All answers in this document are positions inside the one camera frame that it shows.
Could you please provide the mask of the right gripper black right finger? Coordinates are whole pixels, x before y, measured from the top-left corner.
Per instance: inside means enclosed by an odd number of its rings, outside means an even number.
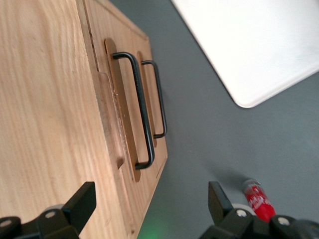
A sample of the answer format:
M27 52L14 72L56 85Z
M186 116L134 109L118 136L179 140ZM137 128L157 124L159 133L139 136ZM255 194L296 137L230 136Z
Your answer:
M317 239L319 224L274 215L269 222L243 208L234 208L217 181L208 184L208 208L214 225L201 239Z

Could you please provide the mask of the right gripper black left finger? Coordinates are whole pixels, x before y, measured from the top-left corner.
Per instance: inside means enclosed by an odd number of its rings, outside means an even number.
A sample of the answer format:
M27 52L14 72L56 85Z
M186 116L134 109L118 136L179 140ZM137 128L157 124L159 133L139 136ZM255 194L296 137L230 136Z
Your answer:
M78 239L96 209L94 182L85 182L64 204L52 206L23 224L16 216L0 219L2 239Z

